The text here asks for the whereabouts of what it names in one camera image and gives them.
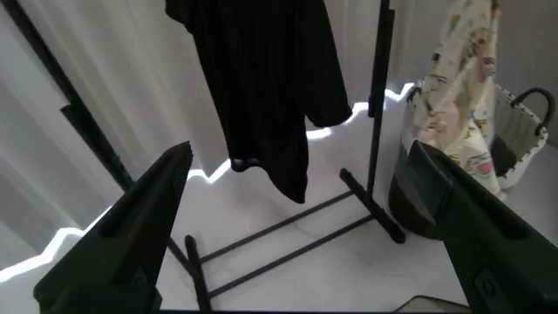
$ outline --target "black metal clothing rack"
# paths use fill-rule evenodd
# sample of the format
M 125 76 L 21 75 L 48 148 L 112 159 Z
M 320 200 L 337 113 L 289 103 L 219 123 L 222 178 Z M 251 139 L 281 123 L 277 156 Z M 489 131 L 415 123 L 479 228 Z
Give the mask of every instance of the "black metal clothing rack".
M 234 287 L 246 283 L 248 280 L 253 279 L 268 270 L 272 270 L 275 267 L 286 263 L 298 257 L 311 249 L 314 249 L 330 240 L 333 240 L 345 233 L 359 227 L 367 222 L 371 222 L 374 219 L 378 220 L 380 225 L 385 229 L 385 231 L 390 235 L 391 239 L 396 243 L 405 242 L 405 234 L 401 228 L 395 223 L 390 216 L 388 216 L 385 211 L 374 201 L 372 198 L 372 191 L 374 189 L 374 179 L 376 177 L 376 166 L 378 164 L 378 149 L 380 143 L 380 132 L 382 128 L 382 115 L 384 111 L 384 91 L 387 80 L 387 72 L 389 68 L 390 61 L 390 51 L 391 51 L 391 36 L 393 33 L 393 22 L 395 18 L 395 10 L 390 9 L 390 1 L 382 0 L 380 4 L 379 20 L 378 20 L 378 34 L 376 42 L 376 51 L 374 56 L 374 69 L 372 73 L 371 82 L 371 94 L 368 101 L 368 116 L 374 118 L 374 128 L 372 131 L 372 141 L 371 141 L 371 153 L 370 153 L 370 165 L 368 169 L 368 182 L 366 189 L 363 188 L 360 183 L 355 180 L 353 175 L 345 168 L 342 168 L 339 172 L 339 177 L 349 188 L 349 191 L 335 196 L 328 201 L 325 201 L 313 208 L 307 209 L 300 214 L 294 215 L 282 222 L 268 227 L 262 231 L 256 232 L 253 235 L 249 235 L 237 242 L 234 242 L 225 248 L 218 249 L 213 253 L 206 256 L 200 257 L 200 253 L 196 246 L 196 241 L 191 235 L 186 235 L 184 239 L 184 244 L 186 246 L 187 257 L 182 253 L 180 248 L 176 243 L 170 239 L 168 248 L 182 264 L 184 269 L 192 277 L 194 281 L 194 289 L 197 297 L 198 305 L 200 306 L 200 311 L 211 311 L 211 299 L 217 297 L 220 294 L 233 289 Z M 284 227 L 292 222 L 296 222 L 308 215 L 314 214 L 317 211 L 328 207 L 338 201 L 341 201 L 351 195 L 355 195 L 368 209 L 370 212 L 364 218 L 361 218 L 323 238 L 316 240 L 292 253 L 283 256 L 274 262 L 264 265 L 257 270 L 254 270 L 244 276 L 241 276 L 229 283 L 222 285 L 221 287 L 209 290 L 206 283 L 206 279 L 203 275 L 202 264 L 209 262 L 219 256 L 222 256 L 233 249 L 237 249 L 244 244 L 250 243 L 255 239 L 265 236 L 281 227 Z

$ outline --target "woven basket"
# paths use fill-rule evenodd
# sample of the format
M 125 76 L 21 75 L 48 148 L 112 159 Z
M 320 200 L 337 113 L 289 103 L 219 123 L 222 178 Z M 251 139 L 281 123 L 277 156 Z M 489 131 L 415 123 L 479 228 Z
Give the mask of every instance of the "woven basket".
M 523 100 L 536 92 L 544 96 L 548 103 L 542 122 L 523 105 Z M 496 86 L 496 95 L 491 155 L 500 187 L 508 189 L 519 181 L 533 157 L 546 145 L 548 124 L 555 113 L 555 99 L 549 91 L 541 88 L 529 89 L 515 97 L 499 85 Z

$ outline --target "patterned cloth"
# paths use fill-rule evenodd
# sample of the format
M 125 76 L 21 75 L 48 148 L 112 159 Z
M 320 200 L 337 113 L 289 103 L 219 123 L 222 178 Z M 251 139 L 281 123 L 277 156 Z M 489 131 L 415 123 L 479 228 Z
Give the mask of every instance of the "patterned cloth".
M 461 0 L 450 9 L 433 67 L 407 99 L 403 145 L 437 147 L 497 195 L 490 145 L 496 104 L 500 0 Z

